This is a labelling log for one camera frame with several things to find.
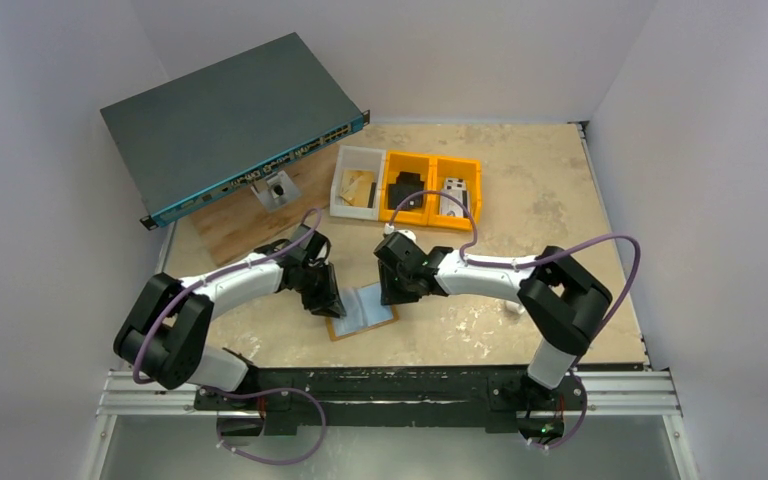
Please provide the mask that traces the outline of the yellow leather card holder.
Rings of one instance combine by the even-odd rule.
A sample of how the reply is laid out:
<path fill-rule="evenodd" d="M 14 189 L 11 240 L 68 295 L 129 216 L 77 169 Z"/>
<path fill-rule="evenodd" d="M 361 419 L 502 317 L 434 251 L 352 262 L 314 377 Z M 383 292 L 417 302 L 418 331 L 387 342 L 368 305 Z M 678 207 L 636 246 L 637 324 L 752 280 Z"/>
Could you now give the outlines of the yellow leather card holder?
<path fill-rule="evenodd" d="M 338 341 L 379 328 L 399 319 L 393 306 L 381 303 L 380 283 L 340 290 L 346 313 L 339 318 L 326 318 L 329 338 Z"/>

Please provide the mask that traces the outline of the black card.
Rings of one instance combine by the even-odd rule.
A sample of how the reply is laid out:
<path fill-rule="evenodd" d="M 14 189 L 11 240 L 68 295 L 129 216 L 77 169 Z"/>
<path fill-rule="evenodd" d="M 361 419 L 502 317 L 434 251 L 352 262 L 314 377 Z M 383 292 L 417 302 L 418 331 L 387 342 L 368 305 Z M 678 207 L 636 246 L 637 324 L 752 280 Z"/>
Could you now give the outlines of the black card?
<path fill-rule="evenodd" d="M 422 190 L 405 185 L 389 184 L 387 186 L 387 207 L 396 210 L 402 203 L 403 210 L 417 210 L 423 208 Z"/>
<path fill-rule="evenodd" d="M 396 185 L 405 185 L 419 190 L 423 190 L 425 183 L 419 173 L 402 171 L 396 178 Z"/>

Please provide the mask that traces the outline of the white VIP card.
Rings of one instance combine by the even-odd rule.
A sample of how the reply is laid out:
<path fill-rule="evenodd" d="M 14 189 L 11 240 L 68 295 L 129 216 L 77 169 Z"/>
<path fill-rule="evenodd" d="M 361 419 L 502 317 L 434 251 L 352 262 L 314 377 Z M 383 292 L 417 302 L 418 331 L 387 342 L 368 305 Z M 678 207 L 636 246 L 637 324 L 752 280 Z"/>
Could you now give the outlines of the white VIP card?
<path fill-rule="evenodd" d="M 446 217 L 467 218 L 469 215 L 469 192 L 445 190 L 440 197 L 439 214 Z"/>

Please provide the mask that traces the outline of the gold cards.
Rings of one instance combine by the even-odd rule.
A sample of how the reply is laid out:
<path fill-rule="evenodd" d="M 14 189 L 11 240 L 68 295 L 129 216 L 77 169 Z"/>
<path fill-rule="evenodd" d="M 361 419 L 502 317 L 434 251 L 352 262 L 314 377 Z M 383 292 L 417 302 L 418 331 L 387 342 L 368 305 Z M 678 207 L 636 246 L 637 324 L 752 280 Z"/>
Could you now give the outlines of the gold cards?
<path fill-rule="evenodd" d="M 369 208 L 374 201 L 376 175 L 366 170 L 344 170 L 338 189 L 339 198 L 344 204 Z"/>

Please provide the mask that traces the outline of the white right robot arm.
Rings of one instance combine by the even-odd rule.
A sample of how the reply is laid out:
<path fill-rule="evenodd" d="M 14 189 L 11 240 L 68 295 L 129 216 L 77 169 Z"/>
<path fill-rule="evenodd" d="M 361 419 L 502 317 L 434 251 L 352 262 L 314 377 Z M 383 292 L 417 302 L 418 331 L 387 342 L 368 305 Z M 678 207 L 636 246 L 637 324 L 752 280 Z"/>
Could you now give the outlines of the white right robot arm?
<path fill-rule="evenodd" d="M 608 288 L 572 257 L 548 246 L 537 256 L 469 255 L 436 246 L 424 251 L 412 233 L 396 230 L 375 247 L 384 305 L 425 296 L 477 295 L 518 305 L 542 340 L 521 381 L 524 399 L 544 407 L 613 313 Z"/>

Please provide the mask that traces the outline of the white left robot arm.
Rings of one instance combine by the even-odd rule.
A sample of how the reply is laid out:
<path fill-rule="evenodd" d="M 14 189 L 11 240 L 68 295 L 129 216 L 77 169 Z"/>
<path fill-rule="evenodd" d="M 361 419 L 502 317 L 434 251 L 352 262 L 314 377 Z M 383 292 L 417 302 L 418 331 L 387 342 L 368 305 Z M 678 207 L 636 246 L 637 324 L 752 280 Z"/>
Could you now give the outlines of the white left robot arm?
<path fill-rule="evenodd" d="M 219 390 L 232 408 L 257 399 L 258 382 L 241 355 L 207 344 L 213 320 L 251 300 L 284 290 L 297 292 L 315 316 L 340 318 L 329 239 L 300 225 L 288 239 L 262 245 L 242 260 L 201 276 L 161 272 L 144 285 L 113 342 L 144 383 L 173 390 L 189 383 Z"/>

